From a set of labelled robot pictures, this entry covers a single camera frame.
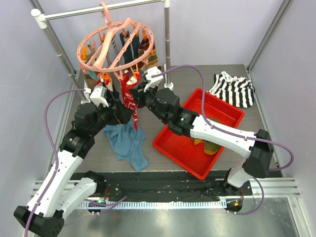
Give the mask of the red christmas sock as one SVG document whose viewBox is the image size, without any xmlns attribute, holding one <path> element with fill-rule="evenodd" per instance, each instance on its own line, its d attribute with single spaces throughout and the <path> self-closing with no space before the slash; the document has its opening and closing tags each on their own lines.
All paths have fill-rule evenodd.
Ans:
<svg viewBox="0 0 316 237">
<path fill-rule="evenodd" d="M 97 74 L 96 86 L 105 86 L 111 92 L 114 91 L 113 81 L 111 77 L 102 73 Z"/>
<path fill-rule="evenodd" d="M 138 85 L 140 81 L 140 74 L 136 73 L 135 75 L 129 70 L 125 70 L 122 75 L 121 84 L 121 93 L 123 98 L 123 105 L 128 109 L 133 110 L 133 120 L 134 120 L 134 129 L 138 129 L 138 115 L 136 109 L 136 102 L 133 95 L 130 92 L 130 89 Z"/>
</svg>

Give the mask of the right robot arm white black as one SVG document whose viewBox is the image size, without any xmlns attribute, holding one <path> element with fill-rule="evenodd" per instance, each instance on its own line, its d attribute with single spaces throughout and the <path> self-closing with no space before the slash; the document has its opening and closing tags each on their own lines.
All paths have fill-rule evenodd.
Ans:
<svg viewBox="0 0 316 237">
<path fill-rule="evenodd" d="M 251 178 L 266 178 L 273 155 L 271 138 L 267 131 L 247 132 L 204 118 L 197 112 L 180 105 L 180 99 L 170 89 L 157 89 L 141 83 L 130 89 L 138 108 L 147 107 L 176 135 L 202 139 L 228 148 L 244 160 L 232 168 L 223 189 L 229 195 L 236 194 Z"/>
</svg>

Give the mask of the pink round clip hanger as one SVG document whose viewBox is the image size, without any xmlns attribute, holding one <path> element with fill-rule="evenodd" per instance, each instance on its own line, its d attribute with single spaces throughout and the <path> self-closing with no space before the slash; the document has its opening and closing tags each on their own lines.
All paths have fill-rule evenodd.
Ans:
<svg viewBox="0 0 316 237">
<path fill-rule="evenodd" d="M 147 64 L 155 44 L 153 31 L 144 23 L 134 21 L 130 17 L 115 22 L 111 18 L 110 7 L 105 2 L 100 2 L 99 5 L 104 25 L 89 33 L 79 43 L 76 55 L 80 69 L 83 72 L 114 73 L 119 76 L 126 69 L 136 69 L 140 62 Z M 125 46 L 122 46 L 119 35 L 125 29 L 129 30 L 130 37 Z M 140 42 L 149 39 L 149 47 L 142 56 L 126 64 L 123 54 L 135 35 L 139 36 Z"/>
</svg>

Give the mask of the olive green orange-toe sock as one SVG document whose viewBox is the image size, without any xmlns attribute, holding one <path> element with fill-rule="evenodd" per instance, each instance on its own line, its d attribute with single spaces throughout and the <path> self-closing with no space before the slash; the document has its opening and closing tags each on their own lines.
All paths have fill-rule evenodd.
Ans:
<svg viewBox="0 0 316 237">
<path fill-rule="evenodd" d="M 219 146 L 218 144 L 205 141 L 203 151 L 207 155 L 214 155 L 220 150 L 220 148 L 221 146 Z"/>
</svg>

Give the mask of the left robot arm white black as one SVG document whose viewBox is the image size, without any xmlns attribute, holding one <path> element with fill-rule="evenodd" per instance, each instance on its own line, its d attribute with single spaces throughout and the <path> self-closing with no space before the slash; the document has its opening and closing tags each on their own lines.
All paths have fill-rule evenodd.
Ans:
<svg viewBox="0 0 316 237">
<path fill-rule="evenodd" d="M 67 193 L 63 191 L 95 144 L 94 137 L 106 125 L 127 124 L 132 115 L 133 110 L 119 99 L 114 100 L 112 107 L 96 106 L 92 102 L 78 106 L 72 128 L 55 150 L 57 157 L 43 184 L 27 205 L 18 206 L 14 211 L 14 217 L 25 232 L 56 237 L 67 217 L 84 199 L 104 193 L 105 179 L 93 171 L 86 172 Z"/>
</svg>

